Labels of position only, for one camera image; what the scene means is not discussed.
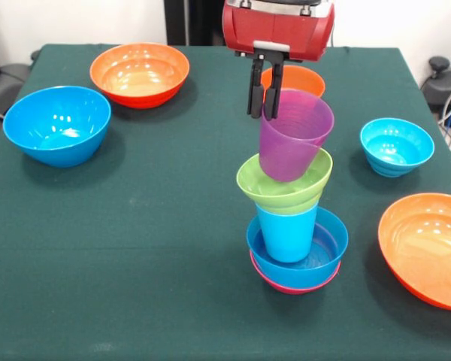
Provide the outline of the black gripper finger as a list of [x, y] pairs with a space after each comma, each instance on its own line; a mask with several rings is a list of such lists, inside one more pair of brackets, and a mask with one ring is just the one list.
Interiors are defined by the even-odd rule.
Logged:
[[247, 113], [252, 118], [259, 118], [262, 113], [264, 87], [262, 85], [263, 59], [254, 59], [250, 73], [250, 89]]
[[274, 64], [264, 72], [264, 84], [268, 85], [265, 93], [264, 115], [266, 120], [277, 118], [280, 91], [283, 81], [283, 63]]

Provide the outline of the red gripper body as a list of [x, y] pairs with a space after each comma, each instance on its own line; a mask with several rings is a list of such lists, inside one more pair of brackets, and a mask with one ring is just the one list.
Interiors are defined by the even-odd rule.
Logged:
[[334, 25], [333, 1], [226, 1], [222, 30], [228, 48], [285, 53], [291, 60], [317, 61]]

